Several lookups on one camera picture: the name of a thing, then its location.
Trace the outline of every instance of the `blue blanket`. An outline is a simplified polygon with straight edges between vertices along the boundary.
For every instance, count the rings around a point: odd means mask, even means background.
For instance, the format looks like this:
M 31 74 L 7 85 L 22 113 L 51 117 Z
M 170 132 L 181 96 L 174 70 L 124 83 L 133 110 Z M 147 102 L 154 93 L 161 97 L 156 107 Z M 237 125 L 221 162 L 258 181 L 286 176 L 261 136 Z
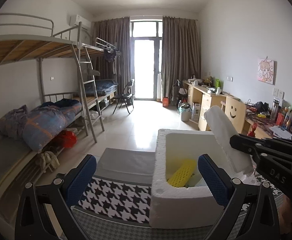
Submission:
M 0 119 L 0 134 L 23 139 L 35 152 L 41 152 L 51 139 L 72 123 L 82 109 L 77 100 L 46 102 L 30 113 L 26 106 L 8 112 Z
M 110 92 L 113 92 L 116 87 L 118 86 L 118 83 L 116 83 L 113 80 L 96 80 L 96 90 L 98 96 L 105 96 Z M 85 91 L 86 96 L 94 96 L 94 83 L 87 83 L 85 84 Z

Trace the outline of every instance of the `curtain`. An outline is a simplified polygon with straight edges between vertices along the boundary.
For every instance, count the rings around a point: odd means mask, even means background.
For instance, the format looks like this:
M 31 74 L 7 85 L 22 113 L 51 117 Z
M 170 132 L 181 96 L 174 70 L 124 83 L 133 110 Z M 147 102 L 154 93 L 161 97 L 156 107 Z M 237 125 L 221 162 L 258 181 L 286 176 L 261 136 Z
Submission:
M 170 98 L 177 79 L 200 78 L 199 39 L 195 20 L 163 17 L 162 31 L 161 91 Z
M 120 60 L 117 60 L 116 66 L 118 92 L 121 93 L 131 78 L 129 17 L 95 22 L 93 27 L 94 42 L 96 37 L 116 45 L 121 52 Z M 104 57 L 97 57 L 93 62 L 94 69 L 101 73 L 100 79 L 114 78 L 113 63 L 109 63 Z

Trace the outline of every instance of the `cardboard box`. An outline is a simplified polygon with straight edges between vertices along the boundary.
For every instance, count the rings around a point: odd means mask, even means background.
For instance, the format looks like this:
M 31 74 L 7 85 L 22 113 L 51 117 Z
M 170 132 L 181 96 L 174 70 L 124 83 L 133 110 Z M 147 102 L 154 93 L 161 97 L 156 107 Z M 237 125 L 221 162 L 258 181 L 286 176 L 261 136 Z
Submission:
M 193 103 L 192 114 L 191 114 L 192 121 L 194 122 L 199 121 L 200 108 L 201 108 L 201 104 Z

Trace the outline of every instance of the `yellow sponge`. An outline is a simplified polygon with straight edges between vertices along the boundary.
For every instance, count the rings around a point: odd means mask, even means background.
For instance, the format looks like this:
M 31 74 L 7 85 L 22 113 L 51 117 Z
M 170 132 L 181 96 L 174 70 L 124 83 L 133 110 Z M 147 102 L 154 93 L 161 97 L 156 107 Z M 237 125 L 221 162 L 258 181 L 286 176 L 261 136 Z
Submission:
M 196 165 L 197 162 L 195 160 L 186 159 L 167 182 L 174 187 L 184 187 L 193 174 Z

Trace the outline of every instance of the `black and white rug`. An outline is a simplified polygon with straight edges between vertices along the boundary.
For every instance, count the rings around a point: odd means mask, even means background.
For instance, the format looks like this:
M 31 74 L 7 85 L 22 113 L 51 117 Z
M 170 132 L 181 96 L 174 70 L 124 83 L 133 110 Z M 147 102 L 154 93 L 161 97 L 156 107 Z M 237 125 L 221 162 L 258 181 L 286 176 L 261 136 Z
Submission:
M 257 175 L 256 179 L 259 183 L 267 181 L 261 175 Z M 279 197 L 282 192 L 269 184 L 274 197 Z M 150 202 L 150 184 L 137 185 L 94 176 L 77 206 L 100 218 L 129 225 L 149 226 Z M 249 204 L 244 204 L 240 215 L 247 213 L 248 207 Z

